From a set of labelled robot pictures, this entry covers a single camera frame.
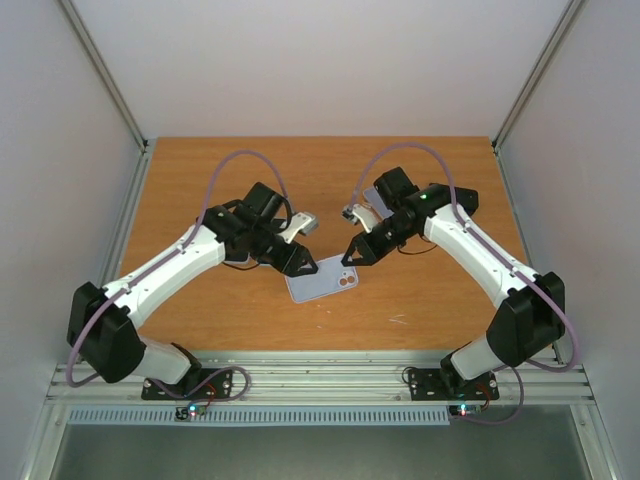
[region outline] wooden table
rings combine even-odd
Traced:
[[[198,214],[211,172],[228,153],[251,148],[280,169],[298,210],[320,227],[299,241],[317,260],[343,253],[360,232],[340,216],[367,161],[399,137],[161,138],[153,154],[123,274],[176,241]],[[475,221],[523,259],[515,222],[487,138],[415,138],[439,150],[457,185],[480,193]],[[392,152],[369,174],[401,165],[418,185],[445,182],[438,163],[414,149]],[[210,205],[242,198],[254,182],[277,189],[258,159],[239,157],[222,172]],[[407,251],[424,249],[412,239]],[[165,302],[141,333],[197,350],[372,350],[458,347],[484,332],[493,307],[481,288],[439,248],[394,252],[358,268],[356,288],[295,304],[284,277],[269,267],[239,272],[219,266]]]

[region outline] vent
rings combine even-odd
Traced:
[[[219,407],[190,421],[167,406],[76,406],[73,425],[189,425],[259,427],[308,425],[449,425],[446,407]]]

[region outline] brown table surface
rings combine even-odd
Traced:
[[[341,218],[368,160],[400,137],[161,138],[146,179],[122,273],[176,241],[198,214],[211,172],[228,153],[255,149],[280,169],[298,210],[314,213],[319,228],[297,237],[317,260],[344,253],[360,232]],[[523,259],[520,239],[489,140],[428,137],[445,157],[457,185],[480,194],[478,225]],[[401,165],[418,185],[446,181],[424,152],[384,157],[365,186]],[[210,205],[242,198],[256,181],[278,189],[258,159],[238,157],[225,167]],[[428,247],[412,239],[407,251]],[[494,309],[482,289],[439,248],[418,256],[394,252],[358,268],[351,290],[296,304],[284,277],[269,267],[248,272],[224,266],[203,273],[165,302],[141,333],[197,350],[373,350],[454,348],[484,332]]]

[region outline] purple cable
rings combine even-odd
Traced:
[[[349,202],[349,206],[347,207],[347,210],[351,211],[353,209],[353,205],[356,203],[356,200],[358,199],[358,195],[360,194],[360,190],[362,189],[364,179],[369,173],[369,170],[371,170],[371,167],[373,167],[373,165],[378,160],[380,160],[383,156],[385,156],[387,153],[393,150],[398,150],[400,148],[417,148],[417,149],[423,150],[427,153],[430,153],[438,161],[438,163],[442,167],[442,170],[444,171],[444,174],[447,177],[447,182],[449,183],[449,192],[451,193],[451,204],[453,205],[453,214],[455,215],[456,220],[458,220],[460,225],[462,225],[465,228],[465,230],[469,232],[469,234],[473,238],[475,238],[491,255],[493,255],[493,257],[495,257],[496,260],[498,260],[507,269],[511,270],[512,268],[511,264],[506,258],[504,258],[500,254],[500,252],[498,252],[495,248],[493,248],[484,238],[482,238],[482,236],[478,232],[473,230],[472,227],[465,226],[464,218],[462,218],[462,215],[460,215],[460,212],[458,211],[458,199],[456,198],[455,182],[453,180],[453,174],[451,173],[451,170],[449,170],[449,167],[447,166],[447,163],[445,162],[444,158],[442,158],[442,155],[440,155],[433,148],[427,145],[424,145],[422,143],[418,143],[418,142],[394,143],[393,145],[390,145],[387,148],[384,148],[376,156],[374,156],[362,171],[362,174],[358,179],[358,183],[356,184],[356,188],[354,189],[353,194],[351,195],[351,201]],[[562,372],[571,370],[573,367],[576,366],[576,364],[578,363],[578,359],[580,358],[580,344],[578,343],[578,335],[575,331],[573,324],[571,323],[571,321],[569,321],[569,318],[567,318],[567,316],[562,311],[562,309],[546,293],[544,293],[540,287],[538,287],[535,283],[529,280],[524,274],[522,274],[518,270],[514,270],[513,274],[522,282],[524,282],[525,285],[530,287],[531,290],[533,290],[547,305],[549,305],[549,307],[554,311],[554,313],[558,315],[558,317],[564,324],[565,328],[567,329],[567,332],[569,333],[569,338],[571,339],[571,343],[573,345],[573,353],[571,356],[571,360],[569,360],[569,362],[566,365],[563,365],[562,367],[549,367],[548,365],[544,365],[535,360],[527,360],[527,362],[530,363],[531,365],[541,368],[542,370],[547,370],[549,372],[562,373]]]
[[[202,226],[202,222],[204,220],[204,215],[205,215],[205,212],[206,212],[206,210],[207,210],[207,208],[209,206],[209,201],[211,199],[211,194],[213,193],[213,186],[215,185],[216,180],[218,179],[218,176],[220,175],[220,171],[222,170],[222,168],[227,163],[229,163],[231,160],[233,160],[234,158],[236,158],[236,157],[238,157],[240,155],[253,155],[254,157],[258,157],[260,160],[264,161],[269,166],[271,171],[273,171],[274,175],[276,176],[276,179],[278,180],[278,183],[280,184],[280,189],[282,190],[282,195],[287,200],[289,200],[289,195],[287,193],[287,188],[284,185],[284,180],[282,179],[282,176],[280,175],[280,172],[278,171],[278,169],[276,168],[276,166],[273,164],[273,162],[271,160],[269,160],[267,157],[265,157],[260,152],[256,152],[254,150],[237,150],[235,152],[232,152],[229,155],[227,155],[226,157],[224,157],[222,159],[222,161],[218,164],[216,169],[213,171],[213,174],[211,175],[211,178],[209,179],[209,185],[207,186],[207,193],[205,194],[204,201],[202,202],[202,208],[200,209],[200,214],[198,215],[198,218],[196,220],[195,226],[191,230],[191,233],[188,235],[187,239],[184,242],[182,242],[182,244],[180,245],[180,247],[182,249],[187,248],[187,246],[195,238],[196,234],[198,233],[198,230]],[[289,200],[289,205],[291,206],[291,209],[293,209],[293,205],[291,204],[291,200]],[[132,278],[131,280],[129,280],[129,282],[128,282],[129,290],[132,287],[135,287],[138,283],[140,283],[146,277],[151,275],[153,272],[158,270],[160,267],[162,267],[164,264],[166,264],[169,260],[171,260],[173,257],[178,255],[179,253],[180,253],[180,250],[176,248],[175,250],[171,251],[166,256],[162,257],[156,263],[151,265],[149,268],[147,268],[146,270],[141,272],[137,277]],[[84,379],[80,380],[79,382],[76,382],[73,379],[73,366],[75,365],[76,361],[78,360],[78,356],[80,355],[80,349],[82,348],[82,344],[84,343],[85,339],[87,338],[87,335],[89,335],[89,332],[91,331],[93,326],[96,324],[98,319],[102,316],[102,314],[107,310],[107,308],[109,308],[111,305],[113,305],[125,293],[127,293],[127,289],[121,288],[112,297],[108,298],[106,302],[104,302],[102,305],[100,305],[100,307],[95,311],[95,313],[91,316],[91,318],[89,319],[87,324],[84,326],[84,328],[80,332],[80,335],[78,335],[78,338],[76,339],[75,343],[73,344],[73,348],[71,349],[71,353],[69,354],[69,358],[67,360],[67,367],[65,369],[65,378],[66,378],[67,383],[69,384],[69,386],[71,386],[73,388],[78,388],[78,387],[81,387],[83,385],[86,385],[87,383],[89,383],[90,381],[92,381],[92,380],[94,380],[95,378],[98,377],[97,373],[93,373],[93,374],[89,375],[87,378],[84,378]]]
[[[488,425],[488,426],[494,426],[494,427],[498,425],[505,425],[506,423],[512,422],[513,420],[518,418],[518,416],[522,412],[522,406],[524,405],[524,382],[522,381],[520,372],[518,372],[513,367],[511,367],[511,370],[513,370],[513,373],[515,373],[516,378],[518,379],[518,386],[520,387],[520,401],[518,402],[516,409],[511,413],[511,415],[509,415],[507,418],[504,418],[502,420],[481,420],[479,418],[472,418],[472,417],[466,417],[466,416],[465,417],[458,416],[453,418],[464,420],[465,422],[475,423],[476,425]]]
[[[166,393],[171,398],[175,398],[176,400],[188,400],[191,395],[193,395],[195,392],[197,392],[202,387],[204,387],[207,383],[209,383],[212,378],[217,377],[218,375],[221,375],[223,373],[234,372],[234,371],[235,372],[239,372],[244,377],[245,384],[244,384],[244,387],[242,387],[242,390],[240,390],[239,393],[236,393],[235,395],[233,395],[233,396],[231,396],[229,398],[214,398],[211,401],[212,403],[213,402],[218,402],[218,403],[232,402],[232,401],[237,400],[240,397],[244,396],[244,394],[247,393],[247,391],[251,387],[251,376],[249,375],[249,372],[247,372],[244,368],[238,367],[238,366],[235,366],[235,365],[233,367],[221,368],[220,370],[217,370],[217,371],[213,372],[211,375],[209,375],[207,378],[205,378],[202,382],[200,382],[197,387],[194,387],[189,393],[187,393],[184,396],[177,395],[177,394],[173,393],[171,390],[169,390],[165,386],[164,383],[162,383],[159,380],[153,380],[152,379],[151,381],[153,383],[155,383],[156,387],[158,387],[160,390],[162,390],[164,393]]]

